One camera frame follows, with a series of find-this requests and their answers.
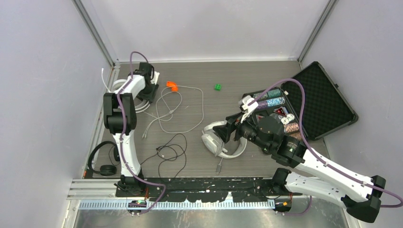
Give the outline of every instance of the orange toy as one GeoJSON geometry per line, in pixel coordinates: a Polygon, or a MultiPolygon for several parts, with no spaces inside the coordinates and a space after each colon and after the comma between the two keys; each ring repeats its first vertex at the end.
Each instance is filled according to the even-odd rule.
{"type": "Polygon", "coordinates": [[[171,87],[171,91],[177,92],[178,91],[178,87],[176,87],[176,83],[175,82],[166,82],[166,87],[171,87]]]}

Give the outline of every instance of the green block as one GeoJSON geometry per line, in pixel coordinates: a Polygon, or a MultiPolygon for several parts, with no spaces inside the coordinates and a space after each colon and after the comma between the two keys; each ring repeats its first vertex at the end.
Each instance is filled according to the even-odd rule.
{"type": "Polygon", "coordinates": [[[220,91],[221,90],[221,84],[215,84],[214,89],[217,90],[217,91],[220,91]]]}

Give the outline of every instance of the wood grain surface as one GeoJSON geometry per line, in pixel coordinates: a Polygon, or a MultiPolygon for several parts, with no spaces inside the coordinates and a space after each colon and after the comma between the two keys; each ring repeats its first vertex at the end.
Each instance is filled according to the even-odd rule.
{"type": "MultiPolygon", "coordinates": [[[[276,81],[289,78],[300,71],[296,61],[273,61],[273,62],[206,62],[206,63],[156,63],[155,70],[160,72],[157,98],[165,88],[167,81],[173,81],[181,86],[198,87],[204,92],[204,120],[192,131],[185,133],[188,146],[186,150],[186,167],[178,174],[178,177],[215,177],[219,157],[207,150],[201,135],[202,129],[215,121],[222,121],[226,116],[239,112],[237,105],[242,94],[265,89],[276,81]],[[215,84],[221,84],[221,91],[215,91],[215,84]]],[[[129,65],[122,64],[119,78],[127,78],[129,65]]],[[[180,107],[173,113],[168,122],[162,122],[165,130],[170,132],[187,131],[194,127],[202,119],[202,94],[199,90],[179,88],[183,96],[180,107]]],[[[180,101],[178,94],[172,93],[165,96],[167,104],[174,108],[180,101]]],[[[168,112],[161,100],[158,103],[160,115],[168,112]]],[[[147,112],[156,115],[155,103],[147,112]]],[[[155,121],[148,131],[147,138],[141,139],[147,125],[154,118],[145,114],[137,114],[137,127],[135,130],[135,145],[137,157],[140,162],[147,157],[156,154],[158,146],[167,143],[174,134],[165,133],[161,130],[158,121],[155,121]]],[[[112,135],[105,130],[103,141],[113,141],[112,135]]],[[[177,136],[172,143],[184,147],[184,139],[177,136]]],[[[311,142],[311,145],[322,155],[328,157],[327,150],[322,140],[311,142]]],[[[229,142],[225,147],[234,152],[237,142],[229,142]]],[[[108,158],[109,146],[105,146],[99,152],[95,167],[110,164],[108,158]]],[[[166,149],[161,154],[165,158],[174,156],[174,152],[166,149]]],[[[163,161],[155,156],[142,165],[145,177],[158,177],[158,165],[163,161]]],[[[183,167],[185,157],[181,156],[175,161],[164,162],[160,167],[162,177],[173,177],[183,167]]],[[[224,159],[222,162],[220,177],[271,177],[281,165],[275,163],[269,155],[264,155],[260,148],[248,143],[245,152],[235,159],[224,159]]]]}

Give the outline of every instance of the black case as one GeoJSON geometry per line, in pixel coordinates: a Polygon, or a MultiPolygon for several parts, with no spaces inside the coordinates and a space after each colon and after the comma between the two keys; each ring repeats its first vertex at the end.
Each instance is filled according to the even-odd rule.
{"type": "MultiPolygon", "coordinates": [[[[293,76],[293,79],[299,81],[305,90],[302,128],[308,140],[318,140],[358,121],[357,113],[348,104],[338,90],[338,85],[333,83],[320,63],[311,63],[293,76]]],[[[286,108],[296,117],[293,122],[297,122],[302,99],[299,87],[293,82],[285,82],[280,86],[280,90],[286,99],[286,108]]],[[[263,90],[247,93],[242,97],[260,92],[263,90]]],[[[281,105],[255,111],[253,113],[254,121],[257,121],[256,114],[267,113],[270,115],[278,107],[281,105]]]]}

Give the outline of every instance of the case lid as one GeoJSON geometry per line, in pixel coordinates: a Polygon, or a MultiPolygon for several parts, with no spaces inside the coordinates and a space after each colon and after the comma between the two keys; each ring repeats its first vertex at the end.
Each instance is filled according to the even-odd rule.
{"type": "MultiPolygon", "coordinates": [[[[318,140],[358,120],[358,115],[318,62],[311,63],[293,79],[299,81],[305,90],[302,125],[308,139],[318,140]]],[[[287,99],[299,116],[302,99],[299,87],[286,82],[281,89],[288,92],[287,99]]]]}

